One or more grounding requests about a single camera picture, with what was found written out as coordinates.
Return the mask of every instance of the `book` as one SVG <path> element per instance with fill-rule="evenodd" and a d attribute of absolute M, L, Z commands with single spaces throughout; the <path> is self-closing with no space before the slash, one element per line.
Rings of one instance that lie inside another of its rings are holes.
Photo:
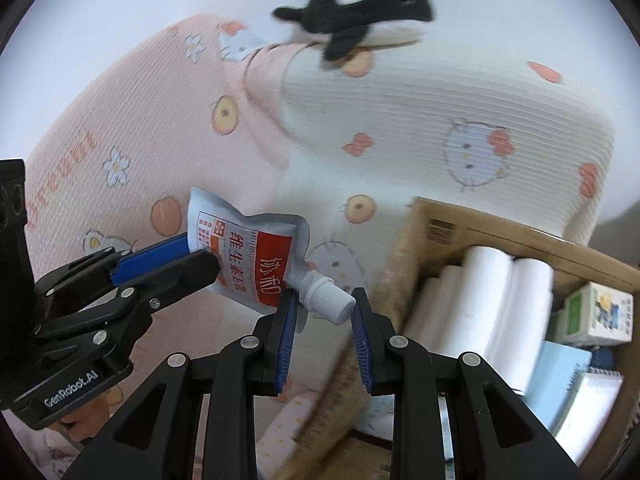
<path fill-rule="evenodd" d="M 551 341 L 542 343 L 523 401 L 550 430 L 569 396 L 575 376 L 588 368 L 591 352 Z"/>
<path fill-rule="evenodd" d="M 618 372 L 599 368 L 589 368 L 576 377 L 552 434 L 577 465 L 600 434 L 622 383 L 623 377 Z"/>

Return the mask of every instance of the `black and white plush toy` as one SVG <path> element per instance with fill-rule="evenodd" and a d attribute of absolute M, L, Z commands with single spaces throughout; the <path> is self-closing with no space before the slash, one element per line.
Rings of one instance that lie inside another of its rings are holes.
<path fill-rule="evenodd" d="M 310 0 L 304 9 L 278 7 L 273 15 L 298 22 L 334 61 L 359 45 L 390 45 L 418 40 L 433 19 L 428 0 Z"/>

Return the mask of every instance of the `white wall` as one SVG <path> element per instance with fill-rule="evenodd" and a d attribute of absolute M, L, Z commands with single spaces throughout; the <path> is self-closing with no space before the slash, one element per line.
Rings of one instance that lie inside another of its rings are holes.
<path fill-rule="evenodd" d="M 640 201 L 640 48 L 615 8 L 608 0 L 433 1 L 431 34 L 511 49 L 607 96 L 617 137 L 601 209 L 605 225 L 594 244 L 637 263 L 640 207 L 636 212 L 632 206 Z M 37 0 L 0 56 L 0 156 L 28 156 L 87 83 L 159 29 L 209 11 L 239 18 L 268 40 L 285 41 L 289 25 L 274 22 L 271 9 L 305 2 Z"/>

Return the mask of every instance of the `light blue notebook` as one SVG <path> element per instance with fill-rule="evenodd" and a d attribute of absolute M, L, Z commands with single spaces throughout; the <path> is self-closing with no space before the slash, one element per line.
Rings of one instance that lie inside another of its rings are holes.
<path fill-rule="evenodd" d="M 574 376 L 589 367 L 591 352 L 545 341 L 524 403 L 548 430 L 569 395 Z"/>

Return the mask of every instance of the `red label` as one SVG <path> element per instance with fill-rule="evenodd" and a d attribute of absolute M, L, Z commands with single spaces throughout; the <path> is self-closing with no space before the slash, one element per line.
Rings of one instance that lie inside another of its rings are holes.
<path fill-rule="evenodd" d="M 274 307 L 280 303 L 280 293 L 286 287 L 284 272 L 290 247 L 290 236 L 258 232 L 254 276 L 260 303 Z"/>

